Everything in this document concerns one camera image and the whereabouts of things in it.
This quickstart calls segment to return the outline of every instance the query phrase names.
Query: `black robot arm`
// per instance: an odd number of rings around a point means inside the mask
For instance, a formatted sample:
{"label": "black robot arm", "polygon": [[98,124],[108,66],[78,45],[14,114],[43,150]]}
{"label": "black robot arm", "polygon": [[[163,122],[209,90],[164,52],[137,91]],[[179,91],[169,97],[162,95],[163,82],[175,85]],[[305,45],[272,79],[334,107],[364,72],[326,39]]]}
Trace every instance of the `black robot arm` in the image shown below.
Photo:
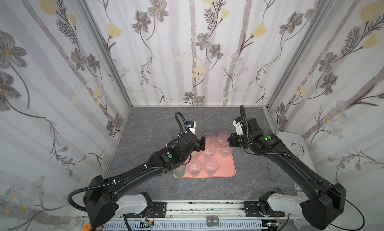
{"label": "black robot arm", "polygon": [[[234,121],[237,133],[231,133],[229,146],[250,148],[258,156],[266,156],[280,166],[304,191],[308,200],[300,203],[302,214],[318,229],[325,229],[344,210],[345,188],[331,184],[298,159],[274,134],[264,135],[255,118],[247,120],[244,107],[240,107],[241,118]],[[268,210],[268,197],[275,192],[263,195],[260,201],[261,212]]]}

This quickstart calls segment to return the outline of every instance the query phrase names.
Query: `plastic cup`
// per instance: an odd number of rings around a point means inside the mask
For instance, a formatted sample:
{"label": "plastic cup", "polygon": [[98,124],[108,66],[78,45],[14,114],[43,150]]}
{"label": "plastic cup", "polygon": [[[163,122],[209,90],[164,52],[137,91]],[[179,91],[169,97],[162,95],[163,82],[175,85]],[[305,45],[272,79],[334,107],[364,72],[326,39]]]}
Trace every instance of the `plastic cup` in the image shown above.
{"label": "plastic cup", "polygon": [[231,153],[233,152],[233,147],[221,147],[221,152],[220,152],[220,155],[222,157],[228,157],[231,155]]}
{"label": "plastic cup", "polygon": [[197,158],[192,158],[187,165],[188,165],[188,171],[191,173],[193,177],[198,176],[199,172],[203,168],[203,165]]}
{"label": "plastic cup", "polygon": [[216,135],[213,132],[206,132],[205,135],[205,147],[214,146],[217,143]]}
{"label": "plastic cup", "polygon": [[217,141],[220,143],[221,146],[227,147],[229,145],[228,137],[230,137],[231,134],[227,130],[222,130],[218,132],[217,135]]}
{"label": "plastic cup", "polygon": [[206,145],[205,150],[203,151],[206,157],[212,157],[216,153],[216,148],[214,145]]}
{"label": "plastic cup", "polygon": [[213,176],[218,170],[218,161],[214,158],[207,159],[204,163],[204,168],[208,176]]}

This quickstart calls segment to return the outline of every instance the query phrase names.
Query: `metal frame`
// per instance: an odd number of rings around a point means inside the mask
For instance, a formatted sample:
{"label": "metal frame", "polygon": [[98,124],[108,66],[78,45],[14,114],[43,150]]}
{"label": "metal frame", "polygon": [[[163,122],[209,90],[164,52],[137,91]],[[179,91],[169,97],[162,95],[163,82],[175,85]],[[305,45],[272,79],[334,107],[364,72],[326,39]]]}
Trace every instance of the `metal frame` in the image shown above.
{"label": "metal frame", "polygon": [[331,9],[332,4],[335,0],[323,0],[322,4],[319,7],[319,10],[316,12],[313,21],[310,22],[310,26],[308,30],[305,32],[305,35],[303,39],[301,40],[299,46],[297,47],[295,53],[293,54],[292,59],[287,65],[287,68],[285,69],[284,73],[282,74],[279,82],[276,85],[276,89],[271,95],[271,98],[268,102],[268,107],[271,107],[275,104],[277,101],[278,96],[282,92],[285,84],[287,83],[289,77],[291,76],[293,70],[295,69],[298,61],[304,54],[307,46],[309,45],[310,41],[314,38],[314,35],[316,31],[318,30],[321,22],[325,19],[328,11]]}
{"label": "metal frame", "polygon": [[77,6],[79,7],[81,13],[83,14],[83,17],[87,23],[89,30],[91,31],[91,34],[92,34],[96,44],[98,45],[101,53],[103,54],[104,60],[106,61],[109,69],[111,70],[111,74],[113,76],[113,79],[115,80],[115,82],[118,86],[118,89],[120,90],[120,93],[123,96],[125,103],[127,104],[127,106],[129,108],[132,108],[133,104],[132,104],[131,100],[129,99],[128,93],[126,92],[125,87],[124,87],[124,85],[123,85],[123,83],[119,77],[119,73],[118,73],[115,65],[113,64],[113,60],[112,60],[112,57],[108,51],[108,47],[107,47],[107,45],[103,39],[103,36],[101,35],[101,33],[99,31],[99,28],[97,27],[95,20],[93,19],[93,16],[91,14],[91,11],[89,10],[87,2],[85,0],[75,0],[75,2],[77,4]]}

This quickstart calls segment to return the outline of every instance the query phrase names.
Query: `white arm mount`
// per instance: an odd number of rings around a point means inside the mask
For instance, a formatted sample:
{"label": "white arm mount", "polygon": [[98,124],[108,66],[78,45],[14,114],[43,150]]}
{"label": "white arm mount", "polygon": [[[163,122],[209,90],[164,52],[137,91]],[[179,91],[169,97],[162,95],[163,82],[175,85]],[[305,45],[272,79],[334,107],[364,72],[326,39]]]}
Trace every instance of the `white arm mount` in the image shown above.
{"label": "white arm mount", "polygon": [[274,193],[267,199],[273,211],[281,211],[304,217],[300,203],[307,201],[307,196],[290,196]]}

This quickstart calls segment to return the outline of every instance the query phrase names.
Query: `black bracket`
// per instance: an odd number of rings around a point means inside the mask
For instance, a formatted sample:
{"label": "black bracket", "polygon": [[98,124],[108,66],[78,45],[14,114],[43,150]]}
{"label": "black bracket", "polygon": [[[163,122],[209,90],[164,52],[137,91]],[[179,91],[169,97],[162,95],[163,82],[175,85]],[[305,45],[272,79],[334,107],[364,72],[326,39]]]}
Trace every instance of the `black bracket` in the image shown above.
{"label": "black bracket", "polygon": [[[245,215],[249,218],[249,217],[264,217],[260,212],[259,212],[259,209],[257,207],[257,204],[259,203],[259,201],[247,201],[247,202],[243,202],[244,204],[244,211],[245,211]],[[277,214],[280,216],[280,217],[285,217],[285,212],[277,212]],[[276,213],[275,212],[272,212],[272,214],[269,216],[269,217],[277,217],[276,216]]]}

